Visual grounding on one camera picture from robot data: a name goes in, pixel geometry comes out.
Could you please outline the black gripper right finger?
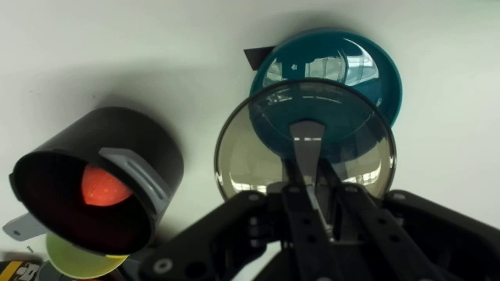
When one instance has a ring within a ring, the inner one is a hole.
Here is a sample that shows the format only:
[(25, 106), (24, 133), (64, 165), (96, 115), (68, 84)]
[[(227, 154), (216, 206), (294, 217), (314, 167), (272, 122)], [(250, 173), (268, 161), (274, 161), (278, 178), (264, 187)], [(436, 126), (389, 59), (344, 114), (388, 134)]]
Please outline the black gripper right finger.
[(332, 164), (319, 161), (328, 186), (333, 237), (341, 264), (353, 281), (433, 281), (433, 265), (418, 243), (369, 192), (343, 183)]

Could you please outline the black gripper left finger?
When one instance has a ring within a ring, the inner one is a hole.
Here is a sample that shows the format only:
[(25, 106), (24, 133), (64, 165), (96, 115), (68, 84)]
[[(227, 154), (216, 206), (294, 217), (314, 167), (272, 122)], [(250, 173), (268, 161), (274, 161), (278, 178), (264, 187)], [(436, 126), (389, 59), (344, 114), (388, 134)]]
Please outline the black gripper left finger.
[(286, 186), (283, 206), (300, 281), (338, 281), (330, 254), (330, 240), (307, 189)]

